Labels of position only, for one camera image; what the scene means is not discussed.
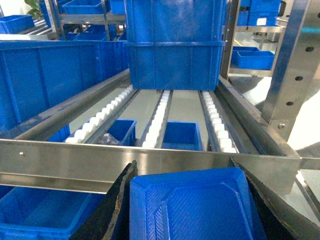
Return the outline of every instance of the blue plastic crate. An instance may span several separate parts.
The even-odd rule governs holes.
[[[135,43],[221,41],[226,2],[226,0],[126,0],[128,41]]]
[[[97,48],[80,41],[0,42],[0,132],[97,84]]]
[[[104,195],[15,187],[0,199],[0,239],[67,240]]]
[[[281,0],[251,0],[250,12],[279,13]]]
[[[131,240],[213,238],[266,240],[242,170],[145,175],[131,181]]]
[[[66,14],[103,14],[101,0],[72,0],[62,6]]]
[[[239,51],[260,51],[259,48],[255,46],[234,46],[232,50],[231,63],[235,64],[237,62],[238,52]]]
[[[123,41],[99,41],[95,56],[99,82],[129,67],[128,48],[124,46]]]
[[[136,120],[118,119],[107,133],[117,139],[120,142],[120,146],[134,146],[136,142],[136,125]]]
[[[135,89],[215,90],[224,42],[128,42]]]
[[[60,131],[58,131],[55,135],[50,137],[47,141],[48,142],[56,142],[61,143],[64,140],[66,140],[70,136],[70,127],[69,125],[62,128]]]
[[[277,12],[249,12],[248,26],[275,26]]]
[[[0,17],[0,34],[18,34],[35,26],[31,15]]]
[[[248,17],[249,17],[249,11],[239,11],[238,15],[238,26],[247,26],[248,25]]]
[[[203,146],[198,123],[169,121],[166,125],[161,148],[202,151]]]
[[[251,2],[251,0],[241,0],[240,6],[241,7],[250,7],[250,2]]]
[[[240,69],[270,70],[275,55],[270,51],[238,51],[236,66]]]
[[[113,14],[125,14],[124,0],[110,0],[110,5]]]

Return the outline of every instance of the white wall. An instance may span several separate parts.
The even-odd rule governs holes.
[[[0,0],[4,16],[25,15],[31,9],[24,0]]]

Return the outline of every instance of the screw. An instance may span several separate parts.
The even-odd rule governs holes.
[[[286,125],[284,123],[280,123],[278,125],[278,129],[284,129],[286,127]]]

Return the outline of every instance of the bolt hole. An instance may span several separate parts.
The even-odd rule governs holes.
[[[315,50],[315,48],[312,47],[312,46],[308,46],[308,47],[305,49],[305,51],[308,52],[308,53],[312,52],[313,50]]]

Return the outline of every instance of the green plant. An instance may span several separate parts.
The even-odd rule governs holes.
[[[28,11],[27,14],[32,15],[34,19],[38,19],[42,17],[40,7],[37,4],[40,0],[24,0],[26,4],[28,4],[31,7],[31,10]]]

